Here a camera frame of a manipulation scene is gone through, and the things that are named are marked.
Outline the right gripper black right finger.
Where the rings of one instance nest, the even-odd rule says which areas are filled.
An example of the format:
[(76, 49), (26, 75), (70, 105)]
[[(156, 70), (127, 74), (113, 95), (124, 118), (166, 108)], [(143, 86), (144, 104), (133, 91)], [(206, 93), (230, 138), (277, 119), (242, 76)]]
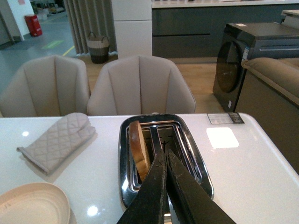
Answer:
[(178, 157), (166, 151), (167, 191), (181, 224), (234, 224), (191, 176)]

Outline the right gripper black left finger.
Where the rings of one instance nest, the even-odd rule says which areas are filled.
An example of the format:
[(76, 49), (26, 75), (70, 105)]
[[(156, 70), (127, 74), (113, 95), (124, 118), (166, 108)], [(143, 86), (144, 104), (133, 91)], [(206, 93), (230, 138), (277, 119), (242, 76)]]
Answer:
[(165, 153), (157, 153), (147, 177), (135, 199), (125, 210), (119, 224), (163, 224), (167, 201), (167, 161)]

